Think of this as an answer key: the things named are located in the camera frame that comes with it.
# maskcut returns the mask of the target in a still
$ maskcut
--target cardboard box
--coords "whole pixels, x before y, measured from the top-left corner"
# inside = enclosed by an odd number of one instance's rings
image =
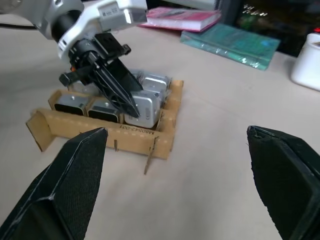
[[[152,157],[167,160],[172,150],[183,86],[184,82],[181,80],[172,81],[170,85],[172,93],[161,109],[160,119],[154,129],[125,124],[123,117],[120,118],[120,123],[114,123],[56,111],[55,103],[63,93],[70,93],[67,90],[54,92],[48,100],[51,109],[35,109],[26,125],[42,152],[57,136],[70,139],[80,133],[104,127],[108,131],[107,147],[116,151],[123,150],[148,156],[144,170],[146,174]],[[72,94],[87,96],[77,92]],[[96,97],[90,96],[90,98],[86,110]]]

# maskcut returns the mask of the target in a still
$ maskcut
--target book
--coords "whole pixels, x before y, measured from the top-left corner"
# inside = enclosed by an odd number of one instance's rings
[[[259,70],[266,70],[280,40],[218,23],[205,32],[183,31],[180,42]]]
[[[202,32],[218,22],[221,12],[157,7],[151,9],[146,17],[147,22],[139,26]]]

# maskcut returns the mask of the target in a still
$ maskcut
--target pink book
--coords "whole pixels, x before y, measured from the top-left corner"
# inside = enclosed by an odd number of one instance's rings
[[[221,12],[157,7],[151,9],[146,17],[148,22],[141,27],[202,32],[218,22]]]

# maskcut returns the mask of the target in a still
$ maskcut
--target white container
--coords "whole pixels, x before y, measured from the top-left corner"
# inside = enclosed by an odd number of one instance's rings
[[[320,91],[320,34],[310,33],[293,66],[294,83]]]

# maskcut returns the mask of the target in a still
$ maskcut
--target green book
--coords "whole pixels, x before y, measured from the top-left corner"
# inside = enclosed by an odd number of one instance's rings
[[[259,70],[266,70],[280,40],[218,23],[196,33],[183,31],[181,43]]]

